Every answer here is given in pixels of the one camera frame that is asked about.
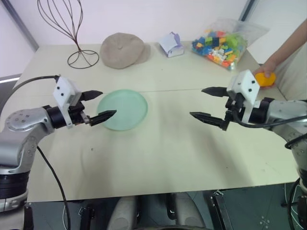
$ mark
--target beige cap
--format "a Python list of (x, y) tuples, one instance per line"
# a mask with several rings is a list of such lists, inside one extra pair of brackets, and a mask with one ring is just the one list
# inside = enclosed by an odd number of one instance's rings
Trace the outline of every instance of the beige cap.
[(107, 37), (100, 47), (102, 62), (114, 69), (145, 62), (150, 46), (133, 34), (116, 33)]

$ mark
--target white wall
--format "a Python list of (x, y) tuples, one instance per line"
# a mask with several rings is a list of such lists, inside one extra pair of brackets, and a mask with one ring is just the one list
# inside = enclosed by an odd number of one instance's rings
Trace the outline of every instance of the white wall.
[(264, 63), (307, 18), (306, 0), (260, 0), (249, 22), (270, 28), (248, 49), (258, 63)]
[[(126, 32), (145, 42), (170, 31), (182, 40), (195, 39), (217, 17), (238, 19), (246, 0), (82, 0), (84, 19), (79, 43), (102, 43), (109, 35)], [(40, 17), (36, 0), (11, 0), (39, 45), (70, 44), (67, 37)]]
[(22, 73), (34, 51), (0, 3), (0, 78)]

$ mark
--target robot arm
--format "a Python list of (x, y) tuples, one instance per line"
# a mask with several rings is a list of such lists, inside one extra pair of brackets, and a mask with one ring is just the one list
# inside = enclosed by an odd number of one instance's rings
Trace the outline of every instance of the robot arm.
[[(196, 119), (226, 131), (230, 122), (251, 128), (263, 127), (287, 141), (298, 165), (300, 185), (307, 202), (307, 101), (277, 101), (264, 98), (256, 101), (259, 85), (249, 70), (233, 77), (228, 88), (210, 87), (202, 90), (212, 96), (229, 97), (224, 120), (202, 112), (191, 112)], [(306, 205), (303, 214), (306, 221)]]
[(82, 101), (94, 99), (102, 92), (81, 92), (63, 77), (58, 79), (53, 94), (58, 106), (17, 111), (6, 119), (5, 127), (0, 132), (1, 229), (24, 229), (23, 220), (29, 213), (24, 208), (28, 194), (26, 187), (40, 140), (56, 128), (71, 128), (81, 123), (94, 126), (108, 120), (116, 112), (110, 110), (95, 117), (86, 116)]

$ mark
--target colorful building blocks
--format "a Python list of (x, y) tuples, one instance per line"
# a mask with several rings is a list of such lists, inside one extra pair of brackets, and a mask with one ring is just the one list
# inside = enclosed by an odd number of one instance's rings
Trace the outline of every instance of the colorful building blocks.
[(212, 37), (207, 37), (205, 41), (205, 45), (206, 46), (212, 45), (212, 40), (213, 40)]
[(225, 37), (220, 37), (220, 44), (226, 42), (226, 38)]
[(217, 37), (223, 37), (225, 35), (225, 32), (224, 31), (217, 31), (216, 32), (216, 36)]
[(227, 61), (234, 61), (235, 58), (236, 58), (236, 56), (235, 56), (234, 54), (230, 54), (230, 55), (228, 55), (228, 56), (226, 57), (226, 60), (227, 60)]
[(230, 65), (229, 61), (223, 61), (222, 66), (228, 67)]
[(213, 55), (212, 54), (208, 54), (207, 58), (210, 59), (210, 60), (213, 60)]
[(206, 39), (204, 37), (200, 37), (200, 39), (198, 39), (199, 43), (205, 44)]
[(220, 46), (220, 39), (218, 37), (214, 37), (212, 39), (212, 47), (219, 47)]
[(228, 45), (227, 45), (227, 44), (223, 44), (223, 45), (221, 46), (221, 49), (228, 49)]
[(197, 48), (201, 48), (201, 47), (203, 47), (203, 44), (200, 43), (200, 42), (198, 42), (198, 43), (196, 44), (196, 47), (197, 47)]
[(226, 40), (227, 40), (228, 46), (229, 46), (230, 48), (233, 48), (233, 49), (236, 49), (236, 48), (237, 48), (237, 46), (238, 46), (238, 41), (237, 41), (236, 37), (234, 37), (234, 36), (228, 36)]
[(208, 34), (208, 37), (217, 37), (216, 32), (211, 31), (211, 32)]
[(222, 48), (219, 49), (219, 54), (223, 55), (224, 54), (224, 50)]
[(192, 42), (193, 52), (229, 69), (235, 69), (246, 49), (247, 41), (238, 34), (224, 31), (206, 31), (206, 36)]
[(225, 50), (225, 55), (229, 55), (231, 53), (233, 53), (233, 50), (231, 48)]

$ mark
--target chair backrest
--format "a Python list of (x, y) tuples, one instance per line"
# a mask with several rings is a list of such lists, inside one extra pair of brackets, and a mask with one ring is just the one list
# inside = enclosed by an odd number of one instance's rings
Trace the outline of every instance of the chair backrest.
[(280, 64), (276, 84), (287, 100), (307, 99), (307, 43)]

